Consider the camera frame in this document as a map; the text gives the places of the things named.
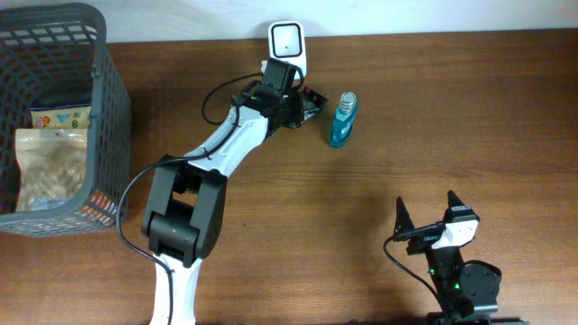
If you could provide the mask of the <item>blue mouthwash bottle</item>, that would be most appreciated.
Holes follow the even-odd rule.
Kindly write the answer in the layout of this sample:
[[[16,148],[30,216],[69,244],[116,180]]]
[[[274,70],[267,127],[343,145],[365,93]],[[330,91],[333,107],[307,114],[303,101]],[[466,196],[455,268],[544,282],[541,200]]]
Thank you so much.
[[[340,148],[349,140],[359,102],[353,92],[345,92],[340,97],[331,125],[330,147]]]

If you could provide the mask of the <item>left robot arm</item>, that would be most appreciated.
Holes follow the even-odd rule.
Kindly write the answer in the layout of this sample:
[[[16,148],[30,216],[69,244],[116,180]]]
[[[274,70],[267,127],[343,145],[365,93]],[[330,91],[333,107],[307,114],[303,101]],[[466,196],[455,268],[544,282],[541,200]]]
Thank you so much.
[[[300,67],[269,59],[203,144],[155,165],[142,223],[157,272],[153,324],[194,323],[200,266],[219,238],[228,178],[279,127],[301,123],[303,82]]]

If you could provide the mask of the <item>beige kraft paper pouch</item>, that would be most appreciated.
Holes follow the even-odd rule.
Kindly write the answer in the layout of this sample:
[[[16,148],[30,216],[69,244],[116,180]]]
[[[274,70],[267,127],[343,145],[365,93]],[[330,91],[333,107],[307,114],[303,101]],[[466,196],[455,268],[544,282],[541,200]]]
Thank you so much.
[[[54,209],[71,199],[85,179],[87,145],[86,129],[18,129],[21,188],[16,210]]]

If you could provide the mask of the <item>yellow wet wipes pack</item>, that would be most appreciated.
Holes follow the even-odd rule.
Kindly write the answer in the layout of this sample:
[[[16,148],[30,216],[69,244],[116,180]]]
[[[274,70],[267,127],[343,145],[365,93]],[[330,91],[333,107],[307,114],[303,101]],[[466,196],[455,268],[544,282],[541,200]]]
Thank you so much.
[[[88,129],[91,106],[35,108],[31,110],[37,129]]]

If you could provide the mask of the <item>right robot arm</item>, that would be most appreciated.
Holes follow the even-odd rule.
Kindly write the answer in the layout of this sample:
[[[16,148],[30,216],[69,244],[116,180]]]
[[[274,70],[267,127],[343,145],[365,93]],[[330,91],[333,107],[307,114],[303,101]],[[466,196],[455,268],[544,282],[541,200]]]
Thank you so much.
[[[422,283],[440,306],[425,317],[427,324],[523,324],[520,318],[494,318],[502,272],[481,260],[466,261],[461,248],[474,238],[479,215],[454,191],[447,192],[448,208],[442,220],[416,227],[402,198],[396,199],[393,234],[383,245],[386,256],[401,270]],[[405,242],[408,255],[424,255],[431,282],[409,270],[388,251],[391,242]]]

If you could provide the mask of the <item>black and red snack packet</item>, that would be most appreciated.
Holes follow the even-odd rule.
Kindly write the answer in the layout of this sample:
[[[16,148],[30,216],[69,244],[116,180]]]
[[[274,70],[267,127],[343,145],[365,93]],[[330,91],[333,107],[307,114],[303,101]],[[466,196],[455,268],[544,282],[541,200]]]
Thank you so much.
[[[328,99],[309,87],[304,87],[302,91],[303,100],[303,121],[311,119],[321,113],[326,107]]]

